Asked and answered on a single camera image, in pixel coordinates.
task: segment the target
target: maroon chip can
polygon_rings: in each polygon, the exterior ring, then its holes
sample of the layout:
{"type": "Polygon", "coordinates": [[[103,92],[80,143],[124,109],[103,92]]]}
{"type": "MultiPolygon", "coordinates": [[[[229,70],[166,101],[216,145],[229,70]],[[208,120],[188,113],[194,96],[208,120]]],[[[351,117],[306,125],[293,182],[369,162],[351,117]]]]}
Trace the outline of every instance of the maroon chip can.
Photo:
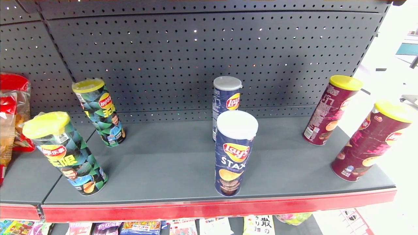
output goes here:
{"type": "Polygon", "coordinates": [[[331,163],[341,179],[355,182],[364,175],[412,123],[402,104],[379,100],[331,163]]]}
{"type": "Polygon", "coordinates": [[[362,86],[363,83],[355,78],[332,76],[308,122],[303,138],[313,145],[324,145],[337,127],[350,99],[362,86]]]}

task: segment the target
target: blue chip can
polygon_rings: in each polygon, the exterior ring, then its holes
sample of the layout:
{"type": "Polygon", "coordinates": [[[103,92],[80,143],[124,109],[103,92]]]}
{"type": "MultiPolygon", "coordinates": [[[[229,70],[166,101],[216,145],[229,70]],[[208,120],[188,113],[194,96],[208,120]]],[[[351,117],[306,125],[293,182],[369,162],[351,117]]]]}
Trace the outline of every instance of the blue chip can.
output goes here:
{"type": "Polygon", "coordinates": [[[213,85],[212,138],[215,140],[218,116],[225,111],[236,110],[240,105],[240,88],[242,88],[242,83],[238,78],[222,76],[215,78],[213,85]]]}
{"type": "Polygon", "coordinates": [[[233,197],[241,189],[258,129],[257,120],[243,111],[226,111],[219,116],[215,144],[215,189],[233,197]]]}

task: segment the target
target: snack bag on lower shelf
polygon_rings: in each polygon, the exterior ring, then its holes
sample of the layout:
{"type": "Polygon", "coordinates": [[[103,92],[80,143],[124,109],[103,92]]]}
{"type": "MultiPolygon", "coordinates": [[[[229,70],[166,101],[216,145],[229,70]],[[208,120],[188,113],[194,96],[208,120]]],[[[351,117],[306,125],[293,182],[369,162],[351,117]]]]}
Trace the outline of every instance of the snack bag on lower shelf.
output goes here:
{"type": "Polygon", "coordinates": [[[119,235],[118,230],[121,225],[122,222],[97,223],[94,225],[92,235],[119,235]]]}
{"type": "Polygon", "coordinates": [[[3,234],[12,222],[13,220],[0,220],[0,234],[3,234]]]}
{"type": "Polygon", "coordinates": [[[5,229],[2,235],[29,235],[30,230],[33,227],[31,221],[12,221],[7,229],[5,229]]]}
{"type": "Polygon", "coordinates": [[[69,235],[90,235],[92,230],[92,223],[70,223],[69,224],[69,235]]]}
{"type": "Polygon", "coordinates": [[[121,235],[160,235],[161,221],[124,222],[121,235]]]}
{"type": "Polygon", "coordinates": [[[12,160],[15,139],[16,93],[0,94],[0,185],[12,160]]]}
{"type": "Polygon", "coordinates": [[[244,217],[243,235],[275,235],[273,216],[251,215],[244,217]]]}
{"type": "Polygon", "coordinates": [[[224,218],[209,218],[199,220],[200,235],[231,235],[234,232],[231,230],[229,219],[224,218]]]}
{"type": "Polygon", "coordinates": [[[196,222],[192,219],[172,220],[170,235],[197,235],[196,222]]]}
{"type": "Polygon", "coordinates": [[[29,235],[48,235],[51,223],[35,222],[29,235]]]}
{"type": "Polygon", "coordinates": [[[17,74],[0,73],[0,90],[3,94],[17,95],[15,140],[13,151],[32,152],[34,144],[22,134],[21,124],[31,118],[29,100],[31,98],[31,84],[25,77],[17,74]]]}
{"type": "Polygon", "coordinates": [[[275,215],[276,218],[288,225],[299,225],[303,221],[309,219],[309,217],[312,215],[312,212],[307,213],[293,213],[293,214],[283,214],[283,215],[275,215]]]}

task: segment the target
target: red shelf edge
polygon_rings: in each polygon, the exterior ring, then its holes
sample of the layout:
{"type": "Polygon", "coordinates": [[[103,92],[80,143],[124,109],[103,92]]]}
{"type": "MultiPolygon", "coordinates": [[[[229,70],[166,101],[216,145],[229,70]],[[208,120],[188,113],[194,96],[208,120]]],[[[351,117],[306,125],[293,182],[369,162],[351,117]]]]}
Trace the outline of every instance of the red shelf edge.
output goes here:
{"type": "Polygon", "coordinates": [[[276,215],[391,202],[396,191],[396,188],[391,188],[308,197],[142,204],[42,205],[42,209],[46,222],[50,223],[276,215]]]}
{"type": "Polygon", "coordinates": [[[23,204],[0,203],[0,219],[41,220],[36,206],[23,204]]]}

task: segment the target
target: green patterned chip can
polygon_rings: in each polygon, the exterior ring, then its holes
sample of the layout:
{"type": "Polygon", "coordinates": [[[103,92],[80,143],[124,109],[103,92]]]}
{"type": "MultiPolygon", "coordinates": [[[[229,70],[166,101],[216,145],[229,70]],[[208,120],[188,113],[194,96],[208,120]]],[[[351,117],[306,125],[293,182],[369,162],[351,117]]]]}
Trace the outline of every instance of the green patterned chip can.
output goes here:
{"type": "Polygon", "coordinates": [[[72,89],[105,145],[114,147],[121,144],[125,140],[125,131],[105,82],[86,79],[74,83],[72,89]]]}
{"type": "Polygon", "coordinates": [[[40,113],[24,124],[23,134],[82,195],[93,195],[105,186],[107,174],[66,112],[40,113]]]}

